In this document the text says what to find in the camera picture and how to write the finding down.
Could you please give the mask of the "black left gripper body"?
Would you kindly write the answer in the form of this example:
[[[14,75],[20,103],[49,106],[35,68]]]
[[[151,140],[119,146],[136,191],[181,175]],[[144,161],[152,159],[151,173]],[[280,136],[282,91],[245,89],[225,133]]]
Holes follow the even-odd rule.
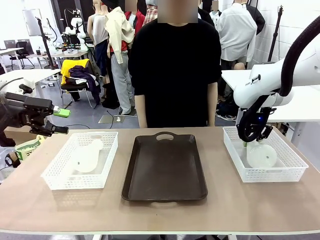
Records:
[[[48,116],[40,115],[38,112],[28,110],[24,107],[26,95],[7,92],[5,94],[5,128],[21,128],[32,125],[44,126]]]

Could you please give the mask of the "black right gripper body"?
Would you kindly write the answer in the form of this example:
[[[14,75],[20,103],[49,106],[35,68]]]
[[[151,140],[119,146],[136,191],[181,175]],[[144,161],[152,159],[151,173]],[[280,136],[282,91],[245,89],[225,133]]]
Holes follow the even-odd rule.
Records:
[[[244,114],[244,137],[245,142],[262,141],[271,133],[273,127],[267,125],[271,112],[270,107],[262,108],[258,112],[247,110]]]

